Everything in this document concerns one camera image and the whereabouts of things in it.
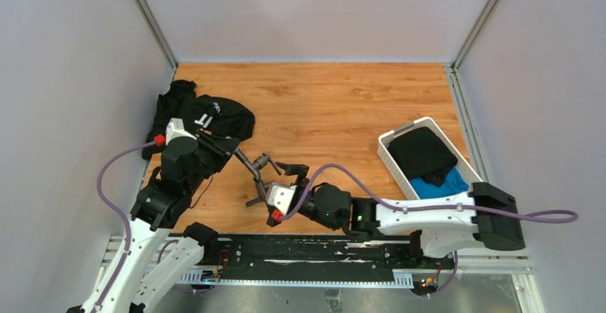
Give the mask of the grey faucet with lever handle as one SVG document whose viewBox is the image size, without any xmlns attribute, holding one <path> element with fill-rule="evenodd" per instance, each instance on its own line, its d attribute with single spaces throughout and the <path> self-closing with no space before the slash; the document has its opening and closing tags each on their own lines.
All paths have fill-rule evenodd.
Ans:
<svg viewBox="0 0 606 313">
<path fill-rule="evenodd" d="M 250 161 L 249 158 L 245 155 L 245 153 L 241 149 L 237 149 L 234 152 L 234 155 L 238 160 L 247 168 L 247 170 L 252 174 L 253 181 L 255 183 L 255 187 L 257 189 L 258 197 L 262 200 L 266 200 L 266 189 L 265 184 L 262 180 L 261 170 L 268 164 L 270 164 L 275 172 L 281 176 L 281 169 L 278 167 L 277 163 L 271 158 L 269 154 L 262 154 L 258 156 L 254 161 Z"/>
</svg>

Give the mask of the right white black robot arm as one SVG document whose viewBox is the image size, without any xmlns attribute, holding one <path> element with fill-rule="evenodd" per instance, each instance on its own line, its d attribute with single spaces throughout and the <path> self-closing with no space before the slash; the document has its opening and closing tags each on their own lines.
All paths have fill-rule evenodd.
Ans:
<svg viewBox="0 0 606 313">
<path fill-rule="evenodd" d="M 409 232 L 409 260 L 428 267 L 459 249 L 485 247 L 512 252 L 524 249 L 522 227 L 513 196 L 487 182 L 474 182 L 468 192 L 425 200 L 392 200 L 353 197 L 333 184 L 316 184 L 316 175 L 307 178 L 303 164 L 283 164 L 279 168 L 295 183 L 268 187 L 268 222 L 280 224 L 301 214 L 347 236 L 374 239 Z"/>
</svg>

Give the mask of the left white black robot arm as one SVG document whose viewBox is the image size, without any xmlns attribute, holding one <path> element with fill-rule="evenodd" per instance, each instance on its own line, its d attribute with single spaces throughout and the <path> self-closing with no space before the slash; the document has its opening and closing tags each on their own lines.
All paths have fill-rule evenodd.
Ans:
<svg viewBox="0 0 606 313">
<path fill-rule="evenodd" d="M 203 130 L 191 134 L 171 125 L 145 145 L 164 147 L 161 164 L 128 214 L 110 202 L 101 187 L 97 189 L 101 200 L 120 216 L 125 235 L 100 283 L 69 312 L 152 312 L 191 267 L 218 259 L 217 232 L 193 223 L 170 253 L 150 266 L 199 186 L 224 168 L 240 141 Z"/>
</svg>

